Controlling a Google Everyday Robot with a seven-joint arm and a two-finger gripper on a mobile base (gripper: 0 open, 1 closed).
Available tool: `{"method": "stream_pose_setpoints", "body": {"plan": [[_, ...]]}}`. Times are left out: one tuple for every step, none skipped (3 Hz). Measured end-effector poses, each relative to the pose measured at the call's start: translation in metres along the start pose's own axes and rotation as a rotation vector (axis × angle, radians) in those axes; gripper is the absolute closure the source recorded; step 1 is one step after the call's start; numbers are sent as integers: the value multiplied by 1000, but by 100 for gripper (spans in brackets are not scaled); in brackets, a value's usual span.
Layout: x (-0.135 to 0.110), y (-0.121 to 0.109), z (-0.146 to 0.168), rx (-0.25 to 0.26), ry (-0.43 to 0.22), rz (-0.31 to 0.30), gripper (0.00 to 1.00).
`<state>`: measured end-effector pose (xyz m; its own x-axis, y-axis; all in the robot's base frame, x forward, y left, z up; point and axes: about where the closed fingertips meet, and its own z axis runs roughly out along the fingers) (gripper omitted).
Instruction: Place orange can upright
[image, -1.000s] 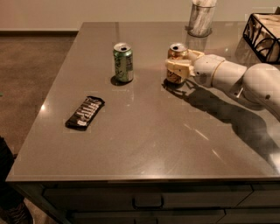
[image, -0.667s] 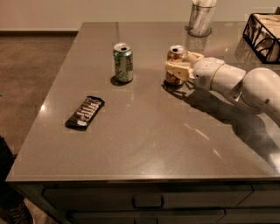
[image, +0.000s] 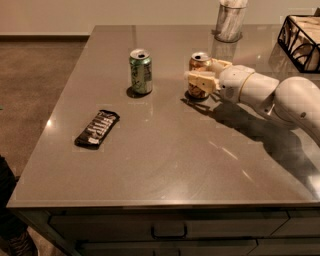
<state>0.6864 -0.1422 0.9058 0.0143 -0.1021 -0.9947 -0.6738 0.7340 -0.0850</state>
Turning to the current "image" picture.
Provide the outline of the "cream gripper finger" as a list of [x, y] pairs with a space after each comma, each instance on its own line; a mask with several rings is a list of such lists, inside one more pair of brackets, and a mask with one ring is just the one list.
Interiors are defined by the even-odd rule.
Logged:
[[211, 69], [216, 76], [219, 76], [223, 70], [231, 65], [232, 63], [226, 60], [212, 59]]
[[220, 89], [219, 79], [215, 77], [214, 72], [210, 71], [186, 71], [184, 78], [189, 84], [197, 86], [206, 93], [214, 93]]

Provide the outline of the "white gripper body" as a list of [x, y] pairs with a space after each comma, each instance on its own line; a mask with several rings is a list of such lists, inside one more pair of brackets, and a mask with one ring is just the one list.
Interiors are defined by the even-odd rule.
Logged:
[[230, 102], [239, 102], [240, 94], [246, 80], [255, 72], [243, 65], [231, 65], [219, 76], [220, 96]]

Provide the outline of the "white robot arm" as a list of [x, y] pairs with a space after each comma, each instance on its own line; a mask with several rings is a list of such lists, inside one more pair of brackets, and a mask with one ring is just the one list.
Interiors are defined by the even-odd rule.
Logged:
[[216, 59], [210, 71], [186, 71], [185, 78], [206, 93], [218, 92], [225, 101], [249, 106], [275, 124], [301, 128], [320, 146], [320, 89], [312, 81], [295, 76], [280, 82]]

